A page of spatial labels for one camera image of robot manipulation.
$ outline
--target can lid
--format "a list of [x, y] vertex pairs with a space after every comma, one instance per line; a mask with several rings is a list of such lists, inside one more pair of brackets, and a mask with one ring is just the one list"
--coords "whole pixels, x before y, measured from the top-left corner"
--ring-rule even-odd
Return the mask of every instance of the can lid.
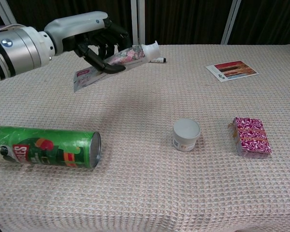
[[99, 132], [94, 132], [89, 148], [90, 167], [91, 168], [96, 167], [100, 158], [101, 158], [101, 136]]
[[142, 49], [148, 60], [157, 59], [161, 56], [157, 41], [150, 45], [143, 44]]
[[174, 123], [174, 133], [183, 139], [195, 139], [201, 134], [200, 125], [189, 118], [181, 118]]

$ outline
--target pink patterned box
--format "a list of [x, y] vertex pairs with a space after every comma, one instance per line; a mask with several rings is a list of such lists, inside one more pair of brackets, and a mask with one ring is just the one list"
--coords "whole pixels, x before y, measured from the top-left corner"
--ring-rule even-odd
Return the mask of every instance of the pink patterned box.
[[271, 154], [271, 147], [260, 119], [236, 117], [232, 125], [239, 155], [266, 158]]

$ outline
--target green can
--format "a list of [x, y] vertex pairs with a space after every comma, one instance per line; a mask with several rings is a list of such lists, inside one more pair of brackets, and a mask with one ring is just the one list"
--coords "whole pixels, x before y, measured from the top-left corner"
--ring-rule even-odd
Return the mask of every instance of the green can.
[[98, 132], [0, 127], [0, 161], [94, 168], [101, 156]]

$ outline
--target can label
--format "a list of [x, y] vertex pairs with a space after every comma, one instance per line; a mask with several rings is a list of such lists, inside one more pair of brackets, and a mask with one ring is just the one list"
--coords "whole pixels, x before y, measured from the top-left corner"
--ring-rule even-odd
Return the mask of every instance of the can label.
[[94, 132], [0, 127], [0, 161], [90, 166]]

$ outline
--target robotic hand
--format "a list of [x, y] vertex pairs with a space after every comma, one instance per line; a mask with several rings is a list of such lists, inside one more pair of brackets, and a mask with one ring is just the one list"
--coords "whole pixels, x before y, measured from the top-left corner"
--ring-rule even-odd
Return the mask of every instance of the robotic hand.
[[[97, 46], [99, 54], [89, 45]], [[124, 66], [103, 61], [114, 54], [114, 45], [119, 51], [132, 47], [129, 34], [98, 11], [56, 19], [40, 32], [19, 24], [0, 27], [0, 80], [47, 65], [67, 51], [102, 72], [121, 72]]]

